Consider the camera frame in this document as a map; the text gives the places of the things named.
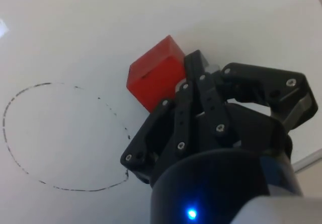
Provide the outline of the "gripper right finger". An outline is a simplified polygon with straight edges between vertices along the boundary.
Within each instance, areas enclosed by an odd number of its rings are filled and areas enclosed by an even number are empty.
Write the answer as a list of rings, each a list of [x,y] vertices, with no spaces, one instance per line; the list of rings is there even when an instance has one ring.
[[[241,63],[208,72],[197,61],[199,143],[286,143],[318,105],[302,73]]]

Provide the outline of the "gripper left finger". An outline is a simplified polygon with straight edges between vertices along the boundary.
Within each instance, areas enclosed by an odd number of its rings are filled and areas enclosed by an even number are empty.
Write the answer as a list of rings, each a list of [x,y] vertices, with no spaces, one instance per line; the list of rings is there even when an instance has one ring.
[[[158,178],[178,161],[192,154],[196,115],[202,113],[196,81],[209,62],[200,50],[184,58],[186,79],[174,98],[163,97],[149,114],[120,158],[120,163],[145,184]]]

